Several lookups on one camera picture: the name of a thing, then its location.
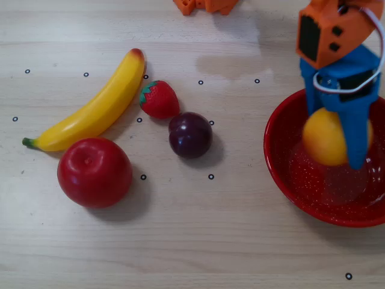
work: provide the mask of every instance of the apple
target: apple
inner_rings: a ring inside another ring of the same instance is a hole
[[[58,165],[65,194],[87,208],[106,208],[120,201],[132,182],[132,166],[113,141],[88,138],[73,144]]]

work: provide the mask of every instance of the plastic fruit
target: plastic fruit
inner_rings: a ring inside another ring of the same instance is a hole
[[[106,208],[120,201],[132,182],[125,152],[111,140],[88,138],[72,145],[58,166],[65,194],[87,208]]]
[[[151,117],[168,119],[180,112],[175,91],[164,81],[153,81],[142,89],[140,107]]]
[[[212,128],[207,119],[197,113],[182,113],[169,126],[169,141],[175,154],[183,158],[198,158],[212,144]]]
[[[373,142],[373,127],[368,121],[369,147]],[[303,144],[307,153],[325,166],[348,162],[347,145],[337,113],[321,108],[307,120],[303,128]]]
[[[87,105],[23,145],[43,151],[63,151],[83,138],[97,137],[124,112],[141,84],[144,73],[141,50],[127,53],[107,85]]]

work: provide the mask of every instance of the orange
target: orange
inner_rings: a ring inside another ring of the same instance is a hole
[[[337,113],[321,108],[312,114],[303,128],[303,144],[307,153],[325,166],[348,162],[347,144]],[[373,143],[373,126],[368,121],[369,147]]]

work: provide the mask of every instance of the plum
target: plum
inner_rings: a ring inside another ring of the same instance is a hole
[[[211,147],[212,128],[200,114],[182,113],[174,117],[168,131],[171,148],[182,158],[198,158]]]

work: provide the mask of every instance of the bowl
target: bowl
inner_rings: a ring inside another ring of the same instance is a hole
[[[301,90],[285,99],[267,123],[263,149],[279,189],[301,210],[327,223],[356,228],[385,223],[385,100],[371,105],[374,142],[360,170],[314,162],[301,142],[307,118]]]

